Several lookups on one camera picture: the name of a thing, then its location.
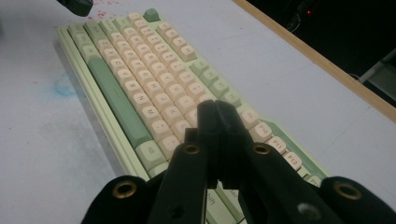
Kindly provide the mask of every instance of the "mechanical keyboard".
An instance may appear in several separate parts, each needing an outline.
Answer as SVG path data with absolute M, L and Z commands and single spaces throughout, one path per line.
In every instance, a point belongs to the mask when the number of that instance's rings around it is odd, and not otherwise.
M 71 23 L 61 45 L 128 175 L 149 180 L 166 170 L 184 130 L 205 100 L 234 105 L 254 141 L 283 155 L 307 182 L 325 172 L 275 122 L 258 112 L 182 34 L 151 8 L 114 19 Z M 237 190 L 207 193 L 207 223 L 245 223 Z

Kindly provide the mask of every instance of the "green spacebar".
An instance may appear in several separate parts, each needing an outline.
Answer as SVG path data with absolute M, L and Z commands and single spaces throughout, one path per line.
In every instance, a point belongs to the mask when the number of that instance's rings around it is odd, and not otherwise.
M 151 140 L 146 126 L 137 115 L 106 62 L 100 58 L 93 58 L 88 61 L 88 67 L 132 147 L 137 148 L 140 144 Z

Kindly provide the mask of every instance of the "wooden edge trim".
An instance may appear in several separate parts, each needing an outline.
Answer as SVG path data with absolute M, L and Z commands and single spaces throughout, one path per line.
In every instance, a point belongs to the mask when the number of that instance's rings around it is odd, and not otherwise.
M 244 9 L 247 13 L 252 15 L 256 20 L 260 21 L 266 27 L 270 28 L 274 33 L 279 35 L 282 39 L 290 45 L 299 50 L 303 55 L 309 58 L 313 63 L 317 64 L 327 73 L 332 75 L 335 79 L 357 94 L 361 99 L 366 101 L 372 107 L 376 108 L 387 118 L 396 122 L 396 108 L 383 100 L 378 95 L 363 86 L 359 81 L 348 75 L 338 66 L 327 60 L 317 51 L 305 44 L 301 39 L 297 38 L 291 32 L 283 28 L 281 25 L 273 21 L 270 17 L 251 5 L 247 0 L 233 0 L 238 6 Z

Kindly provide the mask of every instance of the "table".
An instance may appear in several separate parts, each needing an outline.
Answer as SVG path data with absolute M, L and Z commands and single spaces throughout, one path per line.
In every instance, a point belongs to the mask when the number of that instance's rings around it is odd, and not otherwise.
M 155 7 L 330 175 L 396 209 L 393 112 L 329 76 L 304 43 L 227 0 L 94 2 L 93 20 Z M 123 175 L 56 35 L 85 20 L 55 0 L 0 2 L 0 223 L 79 223 L 104 184 Z

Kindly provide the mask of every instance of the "white table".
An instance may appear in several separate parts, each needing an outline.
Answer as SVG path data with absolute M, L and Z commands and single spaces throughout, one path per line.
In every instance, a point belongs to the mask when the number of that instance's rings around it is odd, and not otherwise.
M 330 175 L 396 209 L 392 120 L 232 1 L 96 0 L 90 17 L 150 7 Z M 79 223 L 122 175 L 56 35 L 85 20 L 55 0 L 0 2 L 0 223 Z

